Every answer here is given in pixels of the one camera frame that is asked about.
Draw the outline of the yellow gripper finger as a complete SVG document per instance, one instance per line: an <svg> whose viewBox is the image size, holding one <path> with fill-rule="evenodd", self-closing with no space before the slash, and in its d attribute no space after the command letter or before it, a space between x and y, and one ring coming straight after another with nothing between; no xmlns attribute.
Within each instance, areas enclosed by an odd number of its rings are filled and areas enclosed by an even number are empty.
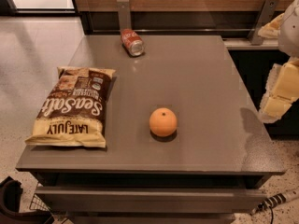
<svg viewBox="0 0 299 224"><path fill-rule="evenodd" d="M262 26L261 29L258 31L258 36L269 39L277 38L280 31L280 25L283 16L284 14L279 14L266 25Z"/></svg>
<svg viewBox="0 0 299 224"><path fill-rule="evenodd" d="M283 65L274 64L260 102L259 117L263 123L274 123L299 99L299 60L290 59Z"/></svg>

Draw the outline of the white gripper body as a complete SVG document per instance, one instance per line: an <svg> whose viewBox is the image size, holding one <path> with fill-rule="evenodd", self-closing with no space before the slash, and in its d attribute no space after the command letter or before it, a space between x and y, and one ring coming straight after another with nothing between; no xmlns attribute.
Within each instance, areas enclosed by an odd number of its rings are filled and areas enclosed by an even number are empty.
<svg viewBox="0 0 299 224"><path fill-rule="evenodd" d="M299 57L299 0L294 0L284 12L278 48L290 57Z"/></svg>

